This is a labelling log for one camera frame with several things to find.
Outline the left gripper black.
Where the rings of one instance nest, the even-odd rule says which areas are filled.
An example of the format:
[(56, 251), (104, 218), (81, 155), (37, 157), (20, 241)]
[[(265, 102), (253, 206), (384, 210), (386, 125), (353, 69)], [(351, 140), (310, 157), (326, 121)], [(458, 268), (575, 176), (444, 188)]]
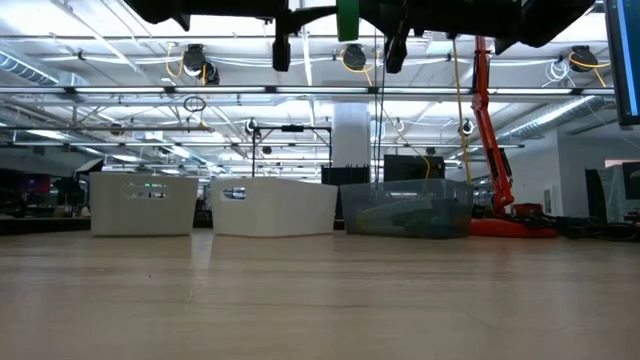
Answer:
[(272, 44), (272, 66), (276, 71), (288, 71), (291, 62), (289, 37), (300, 27), (320, 18), (334, 15), (336, 6), (305, 7), (295, 11), (284, 9), (275, 16), (275, 35)]

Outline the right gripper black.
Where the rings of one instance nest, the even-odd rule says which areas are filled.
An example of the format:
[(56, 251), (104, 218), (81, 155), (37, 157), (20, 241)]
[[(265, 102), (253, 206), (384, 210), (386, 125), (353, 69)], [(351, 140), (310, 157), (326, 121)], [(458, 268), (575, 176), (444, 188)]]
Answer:
[(359, 0), (360, 17), (384, 35), (385, 68), (396, 74), (407, 56), (410, 30), (450, 36), (509, 37), (520, 22), (519, 0)]

